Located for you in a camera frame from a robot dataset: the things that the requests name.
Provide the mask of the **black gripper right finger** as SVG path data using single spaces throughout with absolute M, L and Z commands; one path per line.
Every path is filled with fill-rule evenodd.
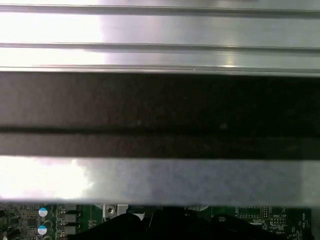
M 210 220 L 194 210 L 183 208 L 182 240 L 284 240 L 285 237 L 264 230 L 240 218 L 216 214 Z

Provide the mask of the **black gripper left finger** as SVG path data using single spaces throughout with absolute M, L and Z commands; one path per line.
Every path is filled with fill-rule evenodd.
M 141 220 L 126 212 L 93 228 L 68 236 L 68 240 L 172 240 L 179 234 L 181 207 L 156 209 L 152 217 Z

